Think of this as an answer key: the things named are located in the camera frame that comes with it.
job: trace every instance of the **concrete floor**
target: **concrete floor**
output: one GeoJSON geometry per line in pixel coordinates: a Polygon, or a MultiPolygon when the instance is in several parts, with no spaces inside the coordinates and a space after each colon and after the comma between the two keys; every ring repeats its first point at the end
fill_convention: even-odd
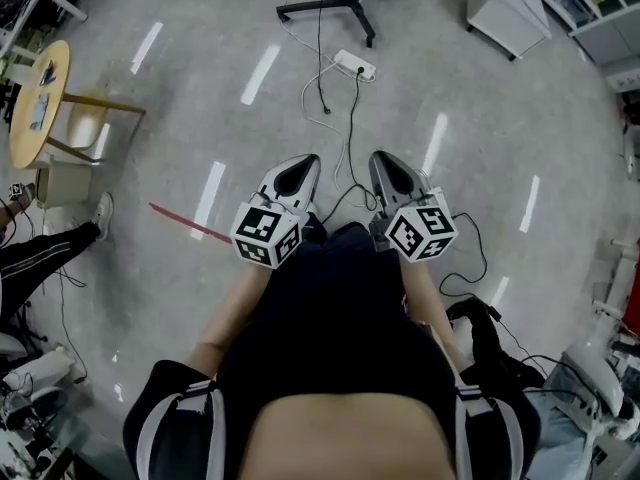
{"type": "MultiPolygon", "coordinates": [[[[87,287],[67,284],[64,291],[67,326],[89,369],[82,391],[91,403],[82,414],[105,442],[118,444],[121,422],[153,363],[185,357],[242,268],[231,247],[192,238],[149,202],[192,219],[212,165],[222,163],[206,225],[227,233],[263,173],[306,152],[322,158],[321,212],[339,195],[332,173],[340,139],[300,112],[300,91],[317,72],[317,56],[281,27],[275,7],[283,1],[81,0],[89,20],[69,20],[57,34],[71,45],[71,92],[102,87],[113,99],[148,109],[133,137],[135,117],[109,113],[108,162],[96,169],[92,198],[104,189],[113,193],[112,234],[68,266],[87,287]],[[162,29],[133,74],[134,56],[156,22],[162,29]],[[243,91],[272,45],[279,53],[245,105],[243,91]]],[[[495,300],[504,322],[532,353],[558,355],[593,329],[593,285],[607,279],[615,260],[606,244],[640,231],[640,187],[626,179],[619,157],[613,94],[553,18],[553,40],[509,63],[465,31],[464,4],[363,0],[379,34],[372,50],[350,12],[323,13],[327,54],[344,48],[378,68],[377,81],[362,86],[355,113],[356,176],[368,180],[367,159],[377,149],[420,168],[430,143],[440,142],[439,151],[430,150],[431,182],[443,187],[455,213],[473,217],[489,263],[475,287],[452,280],[448,289],[471,289],[491,302],[507,278],[495,300]],[[534,176],[539,191],[525,233],[520,226],[534,176]]],[[[311,13],[289,26],[315,42],[316,23],[311,13]]],[[[323,87],[331,115],[322,114],[314,87],[307,108],[346,134],[353,80],[331,70],[323,87]]],[[[54,136],[64,136],[64,123],[57,128],[54,136]]],[[[6,141],[4,128],[0,133],[6,141]]],[[[4,185],[32,178],[33,171],[10,167],[8,153],[0,159],[4,185]]],[[[346,166],[339,180],[348,186],[346,166]]],[[[61,231],[92,211],[93,204],[53,209],[46,220],[61,231]]],[[[39,228],[41,212],[30,213],[39,228]]],[[[352,219],[367,223],[369,216],[343,204],[330,227],[352,219]]],[[[464,218],[457,222],[457,242],[432,263],[438,282],[448,272],[481,271],[475,231],[464,218]]],[[[19,232],[26,238],[27,226],[19,232]]],[[[32,302],[35,327],[65,343],[57,277],[32,302]]],[[[523,357],[499,330],[506,350],[523,357]]]]}

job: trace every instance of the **person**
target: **person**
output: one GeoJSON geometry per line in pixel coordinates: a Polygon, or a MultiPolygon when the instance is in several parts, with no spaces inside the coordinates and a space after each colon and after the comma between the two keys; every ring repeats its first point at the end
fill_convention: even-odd
{"type": "MultiPolygon", "coordinates": [[[[35,185],[24,187],[17,200],[0,200],[0,230],[24,213],[35,196],[35,185]]],[[[76,229],[49,236],[41,235],[23,243],[11,243],[0,236],[0,327],[22,307],[31,294],[51,274],[78,256],[95,241],[105,240],[113,215],[113,198],[105,192],[91,221],[76,229]]]]}
{"type": "Polygon", "coordinates": [[[359,223],[305,228],[278,270],[247,266],[185,364],[154,366],[123,428],[138,477],[524,478],[535,409],[460,352],[427,264],[376,253],[359,223]],[[464,419],[460,379],[488,410],[464,419]]]}

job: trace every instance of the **wooden table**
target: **wooden table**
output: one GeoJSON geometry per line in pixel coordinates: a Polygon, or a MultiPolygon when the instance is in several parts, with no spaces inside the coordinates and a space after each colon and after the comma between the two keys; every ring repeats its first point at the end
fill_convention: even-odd
{"type": "Polygon", "coordinates": [[[67,144],[57,141],[49,133],[53,127],[53,123],[58,115],[58,110],[63,101],[69,103],[83,103],[85,105],[94,105],[97,107],[113,108],[123,110],[125,112],[137,112],[145,114],[146,110],[131,105],[123,105],[108,100],[98,98],[88,98],[85,96],[74,96],[65,92],[67,79],[69,78],[69,68],[71,65],[71,53],[69,45],[65,41],[56,41],[51,46],[43,50],[33,64],[33,69],[37,73],[37,83],[40,83],[42,76],[49,66],[49,62],[55,64],[55,72],[53,76],[55,80],[48,85],[33,87],[23,86],[18,94],[15,107],[13,109],[13,118],[11,119],[11,133],[9,141],[11,146],[11,160],[16,169],[27,169],[36,167],[35,159],[38,157],[45,144],[54,146],[65,153],[76,158],[85,160],[86,162],[95,163],[100,160],[94,160],[80,151],[73,149],[67,144]],[[33,109],[41,94],[49,94],[49,102],[42,121],[40,130],[31,129],[31,121],[33,118],[33,109]]]}

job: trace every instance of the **white robotic device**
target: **white robotic device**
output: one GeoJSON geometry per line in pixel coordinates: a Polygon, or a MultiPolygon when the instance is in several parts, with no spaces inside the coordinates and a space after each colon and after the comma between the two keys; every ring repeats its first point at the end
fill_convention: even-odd
{"type": "MultiPolygon", "coordinates": [[[[441,256],[458,236],[442,190],[427,189],[413,169],[384,151],[371,155],[369,170],[382,206],[369,224],[376,250],[397,249],[410,262],[441,256]]],[[[319,177],[317,155],[294,157],[268,171],[233,222],[237,254],[272,269],[282,265],[302,243],[319,177]]]]}

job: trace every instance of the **sleeve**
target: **sleeve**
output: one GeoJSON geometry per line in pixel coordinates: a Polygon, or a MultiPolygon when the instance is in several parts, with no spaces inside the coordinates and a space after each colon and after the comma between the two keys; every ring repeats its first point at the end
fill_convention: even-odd
{"type": "Polygon", "coordinates": [[[502,400],[516,413],[524,446],[524,477],[531,466],[540,440],[538,412],[500,361],[475,363],[460,376],[466,384],[479,385],[485,397],[502,400]]]}
{"type": "Polygon", "coordinates": [[[155,364],[142,394],[129,411],[122,430],[124,448],[136,476],[138,437],[149,413],[168,396],[180,393],[189,385],[207,379],[206,375],[182,363],[164,360],[155,364]]]}

